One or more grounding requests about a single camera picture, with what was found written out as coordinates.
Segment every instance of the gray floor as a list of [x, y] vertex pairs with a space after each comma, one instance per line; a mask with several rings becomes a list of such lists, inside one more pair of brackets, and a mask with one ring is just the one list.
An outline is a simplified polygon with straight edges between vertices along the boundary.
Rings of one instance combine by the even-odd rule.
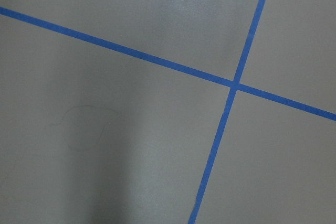
[[[232, 80], [258, 0], [0, 0]], [[336, 113], [336, 0], [267, 0], [242, 83]], [[187, 223], [229, 88], [0, 16], [0, 223]], [[335, 223], [336, 122], [238, 91], [196, 223]]]

